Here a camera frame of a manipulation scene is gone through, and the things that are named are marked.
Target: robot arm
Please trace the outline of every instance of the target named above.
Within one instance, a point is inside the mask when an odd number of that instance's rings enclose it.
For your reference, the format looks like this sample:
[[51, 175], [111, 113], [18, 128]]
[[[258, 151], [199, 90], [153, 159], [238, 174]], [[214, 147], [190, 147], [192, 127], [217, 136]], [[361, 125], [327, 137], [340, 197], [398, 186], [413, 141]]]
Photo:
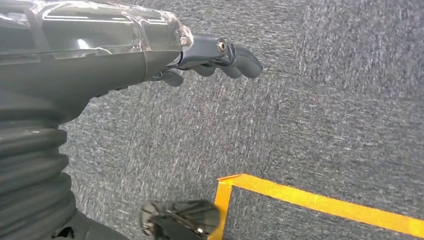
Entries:
[[[263, 68], [247, 49], [191, 33], [170, 12], [96, 0], [1, 0], [0, 240], [127, 240], [77, 210], [62, 172], [68, 157], [59, 153], [67, 134], [58, 128], [109, 91], [159, 80], [179, 86], [173, 69], [255, 78]], [[202, 235], [177, 212], [149, 221], [170, 228], [171, 239], [183, 229]]]

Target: reflective surface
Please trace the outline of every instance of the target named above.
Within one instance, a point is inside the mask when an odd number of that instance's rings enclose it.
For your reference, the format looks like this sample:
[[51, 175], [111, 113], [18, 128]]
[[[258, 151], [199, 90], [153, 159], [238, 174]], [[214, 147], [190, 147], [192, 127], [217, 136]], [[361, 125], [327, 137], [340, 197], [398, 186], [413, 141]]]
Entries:
[[54, 53], [78, 58], [142, 51], [183, 51], [190, 30], [174, 14], [94, 1], [0, 1], [0, 56]]

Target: yellow tape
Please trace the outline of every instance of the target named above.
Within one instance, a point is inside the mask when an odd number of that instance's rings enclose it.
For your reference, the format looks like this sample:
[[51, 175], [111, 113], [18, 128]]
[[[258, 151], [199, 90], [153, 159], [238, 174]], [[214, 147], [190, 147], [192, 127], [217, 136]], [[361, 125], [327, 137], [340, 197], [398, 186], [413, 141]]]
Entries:
[[221, 223], [209, 240], [222, 240], [232, 186], [266, 195], [315, 211], [354, 220], [424, 239], [424, 220], [310, 193], [247, 174], [218, 179], [215, 204]]

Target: screw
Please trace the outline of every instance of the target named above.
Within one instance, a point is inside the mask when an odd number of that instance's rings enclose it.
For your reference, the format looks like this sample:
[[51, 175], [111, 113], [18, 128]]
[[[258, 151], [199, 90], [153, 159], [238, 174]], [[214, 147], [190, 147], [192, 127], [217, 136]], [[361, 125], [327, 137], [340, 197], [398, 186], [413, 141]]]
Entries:
[[216, 43], [216, 46], [218, 47], [219, 53], [225, 54], [227, 52], [227, 44], [225, 43], [224, 40], [219, 39], [218, 42]]
[[183, 47], [190, 45], [190, 39], [188, 37], [185, 37], [185, 36], [181, 37], [179, 39], [179, 42], [180, 42], [181, 46], [183, 46]]

